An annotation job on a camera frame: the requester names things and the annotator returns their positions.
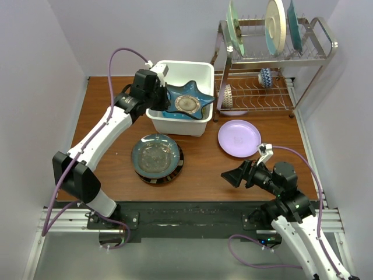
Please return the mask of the woven bamboo plate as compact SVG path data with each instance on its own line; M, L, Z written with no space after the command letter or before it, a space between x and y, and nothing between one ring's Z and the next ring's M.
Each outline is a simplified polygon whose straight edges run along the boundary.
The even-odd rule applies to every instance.
M208 109L208 106L204 107L201 109L201 113L202 113L202 119L206 119L209 115L209 109Z

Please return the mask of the grey blue ceramic plate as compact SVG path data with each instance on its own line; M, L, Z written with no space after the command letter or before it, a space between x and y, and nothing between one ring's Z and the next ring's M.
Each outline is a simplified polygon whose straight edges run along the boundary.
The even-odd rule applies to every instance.
M161 173L145 172L141 170L138 165L138 152L140 148L150 143L151 144L153 143L154 144L155 143L166 144L170 148L173 154L170 166L168 167L168 169L166 169L165 171ZM147 135L141 138L136 143L136 145L133 147L132 152L131 152L131 162L137 174L143 177L149 178L149 179L159 179L159 178L166 177L167 175L171 174L177 168L178 163L180 161L180 155L181 155L181 152L179 151L178 145L175 142L175 140L163 134L151 134L151 135Z

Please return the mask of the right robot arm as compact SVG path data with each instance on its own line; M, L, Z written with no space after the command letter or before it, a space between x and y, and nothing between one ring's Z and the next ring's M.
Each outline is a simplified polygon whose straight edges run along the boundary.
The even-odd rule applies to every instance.
M259 221L274 229L289 247L308 279L355 279L330 246L321 229L321 211L297 188L293 165L278 162L273 170L264 163L245 160L238 168L224 172L222 178L239 187L258 186L275 198L260 208Z

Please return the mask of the blue star-shaped dish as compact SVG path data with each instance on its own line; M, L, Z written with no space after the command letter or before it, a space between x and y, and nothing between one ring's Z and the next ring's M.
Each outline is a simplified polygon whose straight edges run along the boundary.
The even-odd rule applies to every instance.
M183 86L167 85L167 95L171 103L165 111L183 113L193 120L202 120L201 109L213 103L214 96L202 93L194 80Z

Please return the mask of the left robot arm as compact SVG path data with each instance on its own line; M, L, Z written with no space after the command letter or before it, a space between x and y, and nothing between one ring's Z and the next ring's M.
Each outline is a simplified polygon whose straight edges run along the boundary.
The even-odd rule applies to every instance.
M113 103L94 128L67 153L57 152L53 168L57 187L101 214L100 222L108 229L116 228L121 215L117 203L101 189L94 171L113 142L147 109L163 111L170 105L166 64L136 72L132 84L114 97Z

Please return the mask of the blue polka dot plate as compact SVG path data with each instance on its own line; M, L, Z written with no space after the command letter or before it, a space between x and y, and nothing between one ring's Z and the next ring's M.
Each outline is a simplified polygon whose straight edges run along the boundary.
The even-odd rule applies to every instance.
M174 119L179 119L179 120L192 120L192 117L190 117L187 114L183 113L169 113L167 111L162 112L163 117L165 118L174 118Z

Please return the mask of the clear glass plate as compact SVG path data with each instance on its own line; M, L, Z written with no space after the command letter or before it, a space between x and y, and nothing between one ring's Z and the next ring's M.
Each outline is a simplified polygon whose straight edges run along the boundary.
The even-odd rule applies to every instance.
M161 173L168 169L172 157L173 154L166 144L149 143L140 148L138 152L138 165L144 172Z

